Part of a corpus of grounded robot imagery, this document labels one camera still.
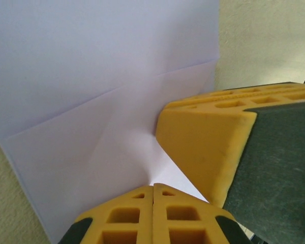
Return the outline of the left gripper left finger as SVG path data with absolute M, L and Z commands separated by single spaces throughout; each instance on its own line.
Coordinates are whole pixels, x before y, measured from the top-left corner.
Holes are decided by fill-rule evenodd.
M 144 186 L 79 215 L 59 243 L 152 243 L 153 187 Z

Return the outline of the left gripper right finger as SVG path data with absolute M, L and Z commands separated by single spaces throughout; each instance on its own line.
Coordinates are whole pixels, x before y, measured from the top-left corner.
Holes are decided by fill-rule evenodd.
M 154 184 L 153 243 L 246 243 L 228 211 L 165 184 Z

